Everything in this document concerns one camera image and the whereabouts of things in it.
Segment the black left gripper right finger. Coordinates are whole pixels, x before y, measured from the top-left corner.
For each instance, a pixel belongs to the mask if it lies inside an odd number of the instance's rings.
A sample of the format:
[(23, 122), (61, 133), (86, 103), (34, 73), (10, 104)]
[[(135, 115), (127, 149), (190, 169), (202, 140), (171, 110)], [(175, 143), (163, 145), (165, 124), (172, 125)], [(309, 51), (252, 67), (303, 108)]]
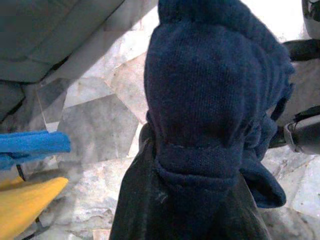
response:
[(215, 215), (212, 240), (272, 240), (241, 174)]

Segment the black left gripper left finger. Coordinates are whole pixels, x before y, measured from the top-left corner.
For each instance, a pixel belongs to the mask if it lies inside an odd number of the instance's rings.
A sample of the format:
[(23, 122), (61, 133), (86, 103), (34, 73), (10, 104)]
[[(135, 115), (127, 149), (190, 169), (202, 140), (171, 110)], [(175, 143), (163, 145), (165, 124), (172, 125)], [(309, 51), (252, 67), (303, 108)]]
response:
[(182, 240), (170, 194), (155, 170), (155, 135), (146, 123), (122, 179), (109, 240)]

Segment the navy garment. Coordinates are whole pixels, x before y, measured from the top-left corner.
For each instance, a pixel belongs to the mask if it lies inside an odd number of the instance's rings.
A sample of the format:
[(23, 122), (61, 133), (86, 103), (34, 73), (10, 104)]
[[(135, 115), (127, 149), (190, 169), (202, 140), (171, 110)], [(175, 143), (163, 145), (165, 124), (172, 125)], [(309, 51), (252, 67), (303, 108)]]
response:
[(242, 174), (261, 208), (286, 195), (261, 161), (292, 92), (287, 50), (241, 0), (158, 0), (144, 70), (156, 168), (178, 201), (217, 205)]

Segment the yellow shirt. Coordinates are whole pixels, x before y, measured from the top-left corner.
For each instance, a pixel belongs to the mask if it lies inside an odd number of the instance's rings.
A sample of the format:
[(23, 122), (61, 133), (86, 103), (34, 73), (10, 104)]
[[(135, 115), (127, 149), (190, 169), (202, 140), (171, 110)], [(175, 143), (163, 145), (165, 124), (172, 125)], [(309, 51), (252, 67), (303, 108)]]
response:
[(24, 232), (67, 184), (64, 177), (31, 182), (18, 176), (0, 182), (0, 240)]

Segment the blue shirt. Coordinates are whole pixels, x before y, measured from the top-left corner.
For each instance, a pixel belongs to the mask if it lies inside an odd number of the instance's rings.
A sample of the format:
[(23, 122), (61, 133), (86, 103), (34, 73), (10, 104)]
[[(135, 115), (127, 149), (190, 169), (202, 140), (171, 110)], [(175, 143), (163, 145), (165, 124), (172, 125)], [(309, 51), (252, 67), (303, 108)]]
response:
[(0, 134), (0, 171), (14, 165), (42, 160), (50, 155), (69, 153), (69, 137), (59, 131), (33, 131)]

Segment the green leather sofa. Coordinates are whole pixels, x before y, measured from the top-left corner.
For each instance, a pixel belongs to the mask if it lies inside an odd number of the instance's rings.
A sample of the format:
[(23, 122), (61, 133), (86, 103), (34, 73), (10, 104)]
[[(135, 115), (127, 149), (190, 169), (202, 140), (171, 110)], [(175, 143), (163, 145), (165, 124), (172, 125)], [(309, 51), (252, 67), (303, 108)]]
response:
[(124, 0), (0, 0), (0, 121)]

